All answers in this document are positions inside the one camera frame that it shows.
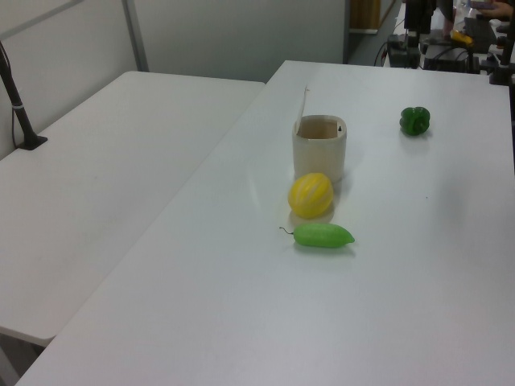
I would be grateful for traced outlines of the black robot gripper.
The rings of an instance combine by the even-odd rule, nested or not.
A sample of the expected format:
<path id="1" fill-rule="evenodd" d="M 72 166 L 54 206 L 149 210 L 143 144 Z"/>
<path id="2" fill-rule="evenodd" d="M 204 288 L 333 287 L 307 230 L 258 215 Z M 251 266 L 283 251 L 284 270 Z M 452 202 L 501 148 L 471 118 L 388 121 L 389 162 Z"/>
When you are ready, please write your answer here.
<path id="1" fill-rule="evenodd" d="M 431 38 L 431 18 L 436 8 L 436 1 L 406 0 L 405 6 L 405 41 L 410 41 L 411 31 L 414 31 L 421 33 L 421 42 L 428 42 Z"/>

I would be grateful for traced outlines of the person's hand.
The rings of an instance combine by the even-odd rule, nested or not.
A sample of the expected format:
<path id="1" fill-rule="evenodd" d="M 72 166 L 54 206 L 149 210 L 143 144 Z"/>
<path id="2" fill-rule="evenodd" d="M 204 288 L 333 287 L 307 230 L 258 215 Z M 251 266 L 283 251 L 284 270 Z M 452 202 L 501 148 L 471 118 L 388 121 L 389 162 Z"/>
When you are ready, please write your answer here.
<path id="1" fill-rule="evenodd" d="M 507 2 L 494 1 L 492 2 L 492 9 L 480 10 L 480 13 L 488 18 L 495 19 L 511 19 L 514 12 L 514 6 Z"/>

